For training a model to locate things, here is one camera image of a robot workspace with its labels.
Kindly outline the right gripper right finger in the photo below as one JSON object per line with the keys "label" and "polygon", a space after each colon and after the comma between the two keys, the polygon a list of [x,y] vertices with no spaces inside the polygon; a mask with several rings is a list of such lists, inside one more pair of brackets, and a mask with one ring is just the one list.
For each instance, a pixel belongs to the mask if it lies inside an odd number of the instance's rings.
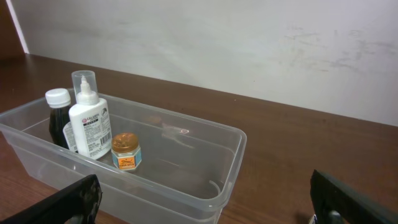
{"label": "right gripper right finger", "polygon": [[310,196],[315,212],[310,224],[397,223],[396,213],[318,170],[314,170],[311,176]]}

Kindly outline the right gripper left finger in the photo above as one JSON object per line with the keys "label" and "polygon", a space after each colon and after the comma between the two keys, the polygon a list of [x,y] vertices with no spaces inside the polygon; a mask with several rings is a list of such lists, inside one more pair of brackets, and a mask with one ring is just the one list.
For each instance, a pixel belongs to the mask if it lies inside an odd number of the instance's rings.
{"label": "right gripper left finger", "polygon": [[90,174],[1,223],[94,224],[101,199],[100,182],[95,174]]}

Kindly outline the small gold-lidded balm jar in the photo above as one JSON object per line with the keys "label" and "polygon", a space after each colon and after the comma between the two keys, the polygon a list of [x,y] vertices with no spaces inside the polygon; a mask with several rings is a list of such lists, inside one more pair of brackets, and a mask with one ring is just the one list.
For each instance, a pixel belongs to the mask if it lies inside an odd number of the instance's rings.
{"label": "small gold-lidded balm jar", "polygon": [[121,133],[112,139],[113,164],[119,170],[136,170],[142,162],[139,138],[134,133]]}

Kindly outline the white lotion bottle clear cap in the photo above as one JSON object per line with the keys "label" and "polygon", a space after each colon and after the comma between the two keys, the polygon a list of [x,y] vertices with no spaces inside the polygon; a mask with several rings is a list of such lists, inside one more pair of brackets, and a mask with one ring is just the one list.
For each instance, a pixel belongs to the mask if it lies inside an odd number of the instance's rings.
{"label": "white lotion bottle clear cap", "polygon": [[100,98],[95,73],[79,70],[72,73],[76,103],[69,117],[82,156],[97,160],[111,150],[111,122],[108,102]]}

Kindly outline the dark bottle white cap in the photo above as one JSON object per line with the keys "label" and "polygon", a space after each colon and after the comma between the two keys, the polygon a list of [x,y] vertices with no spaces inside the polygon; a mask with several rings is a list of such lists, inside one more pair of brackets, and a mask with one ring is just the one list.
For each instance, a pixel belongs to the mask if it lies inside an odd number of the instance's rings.
{"label": "dark bottle white cap", "polygon": [[78,152],[69,110],[71,98],[67,89],[56,88],[45,93],[45,99],[50,107],[49,133],[54,144]]}

